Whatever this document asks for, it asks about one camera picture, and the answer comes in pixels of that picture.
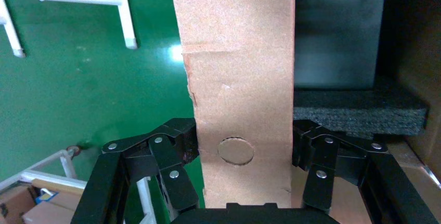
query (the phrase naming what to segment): metal rivet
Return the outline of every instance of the metal rivet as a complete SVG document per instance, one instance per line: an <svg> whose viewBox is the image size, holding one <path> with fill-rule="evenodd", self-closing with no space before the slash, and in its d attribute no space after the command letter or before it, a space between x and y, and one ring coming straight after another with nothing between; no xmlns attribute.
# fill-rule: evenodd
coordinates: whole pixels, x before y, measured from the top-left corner
<svg viewBox="0 0 441 224"><path fill-rule="evenodd" d="M170 172L170 178L177 178L179 176L179 172L177 170L174 170Z"/></svg>
<svg viewBox="0 0 441 224"><path fill-rule="evenodd" d="M381 150L381 145L379 145L379 144L376 143L376 142L373 142L373 143L371 144L371 146L372 146L374 149L376 149L376 150Z"/></svg>
<svg viewBox="0 0 441 224"><path fill-rule="evenodd" d="M113 150L113 149L115 149L117 146L118 146L118 145L117 145L116 143L112 143L112 144L109 145L107 148L108 148L109 150Z"/></svg>
<svg viewBox="0 0 441 224"><path fill-rule="evenodd" d="M326 172L324 172L323 170L318 170L317 172L316 172L316 175L319 177L319 178L322 178L322 179L325 179L328 175L326 175Z"/></svg>

